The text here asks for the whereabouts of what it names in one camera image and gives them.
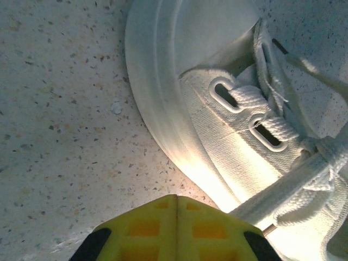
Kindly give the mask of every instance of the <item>white shoelace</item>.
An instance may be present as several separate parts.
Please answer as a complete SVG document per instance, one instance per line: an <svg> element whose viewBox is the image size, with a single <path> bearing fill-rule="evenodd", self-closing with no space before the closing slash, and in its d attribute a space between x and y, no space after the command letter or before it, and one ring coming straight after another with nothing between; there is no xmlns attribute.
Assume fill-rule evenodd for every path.
<svg viewBox="0 0 348 261"><path fill-rule="evenodd" d="M299 136L298 132L284 119L283 106L285 102L288 102L284 96L292 90L287 89L289 85L287 85L286 76L271 45L265 21L260 19L256 24L254 33L254 56L260 88L245 85L233 89L229 93L237 101L240 108L266 107L266 115L259 124L262 124L279 141L288 141ZM297 64L299 61L302 61L293 56L289 57L292 61L296 61L295 63ZM346 98L347 92L344 90L344 83L321 75L317 70L313 70L315 67L312 65L310 65L310 68L306 68L308 64L301 63L299 67L309 74L319 75L316 78L326 84L338 85L339 90L337 88L335 90L339 91ZM294 110L296 115L300 114L299 120L308 129L309 127L303 120L299 107L293 105L291 109ZM344 138L344 133L348 133L347 124L341 130L343 135L340 138L304 139L302 149L305 153L294 162L294 167L310 157L311 154L319 152L328 163L328 171L309 182L300 192L293 198L290 198L275 212L275 225L288 226L305 222L320 211L330 199L334 191L334 179L348 161L348 146Z"/></svg>

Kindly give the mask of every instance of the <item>white canvas sneaker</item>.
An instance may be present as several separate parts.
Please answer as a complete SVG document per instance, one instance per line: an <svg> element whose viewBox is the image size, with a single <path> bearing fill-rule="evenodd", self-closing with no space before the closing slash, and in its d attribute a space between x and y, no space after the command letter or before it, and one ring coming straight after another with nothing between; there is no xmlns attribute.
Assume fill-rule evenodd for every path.
<svg viewBox="0 0 348 261"><path fill-rule="evenodd" d="M168 157L225 212L270 197L252 222L272 219L268 238L284 259L328 260L348 212L348 125L319 139L282 68L299 67L346 101L348 86L303 59L278 61L251 0L137 0L125 44L136 103ZM304 182L295 195L270 187L288 176Z"/></svg>

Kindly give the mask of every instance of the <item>eyelet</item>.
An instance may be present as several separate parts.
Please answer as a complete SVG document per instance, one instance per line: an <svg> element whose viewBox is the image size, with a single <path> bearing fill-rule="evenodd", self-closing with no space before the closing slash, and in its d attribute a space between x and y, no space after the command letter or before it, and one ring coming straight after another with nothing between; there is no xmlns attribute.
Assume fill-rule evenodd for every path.
<svg viewBox="0 0 348 261"><path fill-rule="evenodd" d="M260 125L261 128L255 128L255 125L258 121L260 121L263 118L262 114L257 114L251 117L249 121L249 130L252 135L254 135L266 148L268 148L270 151L273 152L282 152L288 147L288 142L286 141L279 141L276 137L274 137L265 127ZM264 134L259 132L259 130L262 130L264 134L267 134L269 138L267 139Z"/></svg>
<svg viewBox="0 0 348 261"><path fill-rule="evenodd" d="M222 88L226 89L226 93L225 93L226 98L223 97L223 93L225 92L225 90L223 90ZM243 111L243 109L238 107L237 102L228 93L232 89L233 88L232 88L231 81L224 77L215 78L214 80L212 80L212 82L209 85L209 93L215 100L217 100L222 106L224 106L231 113L240 113L241 111Z"/></svg>

